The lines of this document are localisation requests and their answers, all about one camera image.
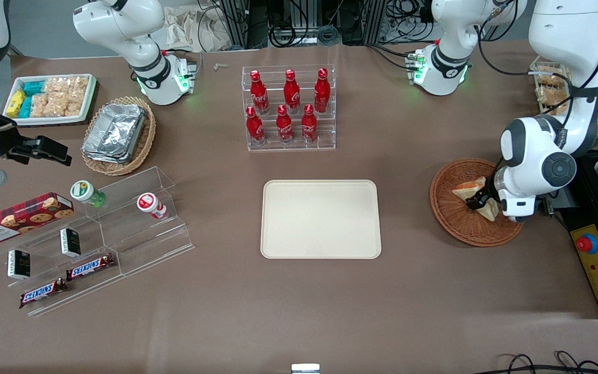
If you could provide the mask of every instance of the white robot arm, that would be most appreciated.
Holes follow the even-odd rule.
[[[413,66],[417,69],[413,83],[437,96],[454,92],[479,40],[475,26],[510,23],[523,14],[525,5],[527,0],[433,0],[432,16],[444,33],[439,43],[411,55],[420,59]]]
[[[572,72],[565,114],[517,118],[500,147],[507,166],[493,180],[505,216],[520,221],[534,213],[535,198],[574,179],[573,156],[587,152],[596,138],[598,112],[598,0],[538,0],[529,43],[542,57]]]
[[[149,36],[164,20],[158,0],[100,0],[73,11],[78,34],[123,56],[142,92],[159,105],[172,104],[190,88],[186,60],[163,56]]]

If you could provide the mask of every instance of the yellow snack package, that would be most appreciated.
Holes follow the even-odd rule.
[[[22,90],[15,91],[10,98],[8,106],[6,107],[6,115],[9,116],[9,118],[17,118],[17,116],[20,114],[20,108],[22,107],[22,103],[25,99],[26,95],[24,92],[22,92]]]

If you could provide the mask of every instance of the foil container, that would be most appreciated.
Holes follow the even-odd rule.
[[[106,105],[94,121],[81,151],[96,161],[127,163],[133,156],[144,118],[144,109],[137,105]]]

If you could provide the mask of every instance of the red coca-cola bottle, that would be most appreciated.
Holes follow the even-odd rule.
[[[249,130],[251,135],[251,143],[254,146],[261,146],[266,143],[266,136],[264,135],[264,129],[262,128],[262,120],[255,113],[255,108],[249,106],[246,108],[246,128]]]
[[[313,114],[313,105],[306,104],[304,116],[301,118],[301,134],[308,144],[318,140],[318,119]]]
[[[278,137],[283,144],[294,142],[292,134],[292,118],[288,116],[288,109],[284,105],[278,105],[278,117],[276,117],[276,126],[278,127]]]
[[[259,71],[251,71],[251,82],[251,96],[255,108],[260,114],[269,113],[269,97],[266,94],[266,87],[260,79]]]
[[[285,71],[285,87],[283,87],[283,94],[285,94],[285,104],[288,107],[288,113],[299,113],[301,106],[301,99],[299,99],[299,85],[294,80],[294,70],[289,69]]]
[[[329,96],[332,92],[332,87],[327,81],[327,73],[327,69],[320,68],[318,70],[318,81],[315,83],[315,111],[318,113],[327,111]]]

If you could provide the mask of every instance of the red button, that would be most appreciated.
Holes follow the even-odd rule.
[[[585,236],[576,239],[576,248],[581,252],[589,252],[592,250],[592,241]]]

